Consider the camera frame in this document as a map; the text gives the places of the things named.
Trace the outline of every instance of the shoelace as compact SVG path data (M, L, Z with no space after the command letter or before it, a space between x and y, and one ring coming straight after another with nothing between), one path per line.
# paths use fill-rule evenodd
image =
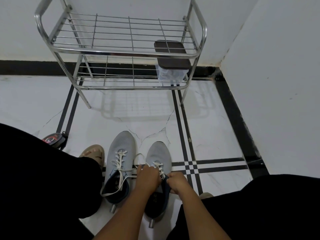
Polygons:
M124 151L124 152L123 152L123 151L120 151L120 152L115 152L115 153L116 153L116 156L115 156L115 157L116 157L118 160L113 160L113 161L111 161L111 163L112 163L113 165L115 165L116 168L117 168L117 170L120 172L120 179L119 179L118 190L117 190L116 192L114 192L114 193L102 193L102 191L103 191L103 189L104 189L104 186L105 186L105 185L103 185L102 188L101 188L101 190L100 190L100 195L101 195L102 197L110 196L110 195L113 195L113 194L117 193L118 191L121 191L121 190L122 190L123 183L125 182L125 180L126 180L127 178L133 178L133 179L137 178L137 176L135 176L135 175L128 175L128 176L126 176L125 178L123 178L122 172L130 172L130 171L133 171L133 170L135 170L135 169L134 169L134 168L132 168L132 169L122 169L122 168L121 168L121 167L122 167L122 162L124 162L124 160L122 160L122 157L125 157L125 156L126 156L127 151ZM143 155L142 153L138 153L138 154L134 157L133 162L136 160L137 156L139 156L139 155L141 155L141 156L143 157L143 160L144 160L145 164L150 167L150 165L146 162L146 158L144 157L144 155ZM160 167L160 166L163 166L163 163L157 163L157 162L154 162L154 161L153 161L152 163L155 165L155 168L158 168L158 169L159 169L159 174L160 174L161 179L164 179L164 178L165 178L165 173L163 172L162 167Z

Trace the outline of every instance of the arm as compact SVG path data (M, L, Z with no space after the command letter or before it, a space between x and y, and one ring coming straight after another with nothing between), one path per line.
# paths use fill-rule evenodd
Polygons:
M230 240L226 232L210 215L199 196L181 172L168 174L171 193L178 194L183 203L190 240Z
M139 165L134 190L121 209L98 232L94 240L134 240L138 239L144 208L150 195L161 183L159 170Z

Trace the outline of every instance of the hand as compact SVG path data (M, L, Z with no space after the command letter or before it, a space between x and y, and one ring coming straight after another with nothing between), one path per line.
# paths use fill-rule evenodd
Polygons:
M136 189L148 193L150 196L161 184L159 170L148 165L139 165L137 169Z
M182 172L171 172L167 176L169 177L167 183L171 188L170 193L179 195L181 198L184 192L193 190Z

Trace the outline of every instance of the forearm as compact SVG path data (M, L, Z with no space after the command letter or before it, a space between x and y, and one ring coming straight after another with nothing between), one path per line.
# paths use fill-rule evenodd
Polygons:
M230 239L192 188L187 189L179 197L183 203L190 240Z
M98 232L94 239L138 239L144 208L149 196L147 192L134 189L121 209Z

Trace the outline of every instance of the tape measure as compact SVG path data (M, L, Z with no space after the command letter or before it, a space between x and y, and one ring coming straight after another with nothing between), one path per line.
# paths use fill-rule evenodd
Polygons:
M62 133L53 133L53 134L47 135L42 139L42 141L44 141L45 143L47 143L48 145L54 148L60 148L60 150L63 150L66 146L67 139L68 139L68 135L64 131Z

